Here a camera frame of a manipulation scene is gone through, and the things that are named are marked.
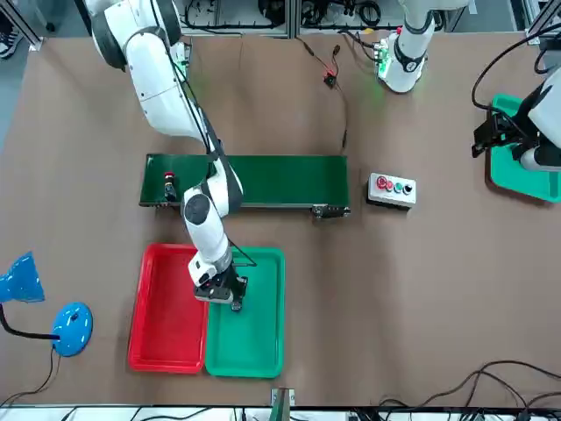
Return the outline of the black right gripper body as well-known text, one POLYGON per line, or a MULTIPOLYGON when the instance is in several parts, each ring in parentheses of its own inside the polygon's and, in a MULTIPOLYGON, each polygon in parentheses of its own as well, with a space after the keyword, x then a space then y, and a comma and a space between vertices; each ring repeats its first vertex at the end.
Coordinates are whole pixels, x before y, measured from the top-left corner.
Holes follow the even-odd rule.
POLYGON ((194 281, 194 295, 199 301, 212 303, 230 303, 229 292, 225 287, 229 274, 235 274, 233 270, 227 270, 212 278, 204 275, 201 279, 194 281))

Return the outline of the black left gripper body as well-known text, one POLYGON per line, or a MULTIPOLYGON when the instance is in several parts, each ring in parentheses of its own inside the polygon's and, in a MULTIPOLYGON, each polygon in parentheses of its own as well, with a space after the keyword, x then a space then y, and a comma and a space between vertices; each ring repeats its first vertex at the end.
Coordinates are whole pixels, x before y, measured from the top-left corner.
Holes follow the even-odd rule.
POLYGON ((488 111, 485 121, 473 131, 471 154, 477 158, 491 148, 521 142, 521 129, 508 114, 488 111))

